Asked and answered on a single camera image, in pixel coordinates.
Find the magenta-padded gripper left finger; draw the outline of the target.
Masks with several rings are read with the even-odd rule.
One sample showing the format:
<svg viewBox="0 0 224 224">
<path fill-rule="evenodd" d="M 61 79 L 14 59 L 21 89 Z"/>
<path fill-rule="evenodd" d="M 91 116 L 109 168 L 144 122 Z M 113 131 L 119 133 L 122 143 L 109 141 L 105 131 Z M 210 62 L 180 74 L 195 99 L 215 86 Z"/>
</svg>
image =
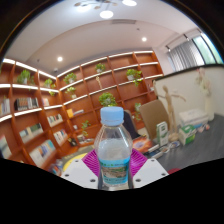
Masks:
<svg viewBox="0 0 224 224">
<path fill-rule="evenodd" d="M 83 158 L 75 158 L 62 173 L 61 177 L 84 188 L 97 189 L 100 165 L 94 150 Z"/>
</svg>

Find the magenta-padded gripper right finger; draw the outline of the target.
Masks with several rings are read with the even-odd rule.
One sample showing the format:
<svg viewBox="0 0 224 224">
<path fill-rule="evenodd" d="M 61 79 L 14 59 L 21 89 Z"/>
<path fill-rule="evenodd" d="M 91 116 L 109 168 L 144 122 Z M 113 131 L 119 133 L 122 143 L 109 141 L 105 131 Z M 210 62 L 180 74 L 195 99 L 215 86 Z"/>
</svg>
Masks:
<svg viewBox="0 0 224 224">
<path fill-rule="evenodd" d="M 130 189 L 141 188 L 166 176 L 168 172 L 155 158 L 147 159 L 139 151 L 132 150 L 128 180 Z"/>
</svg>

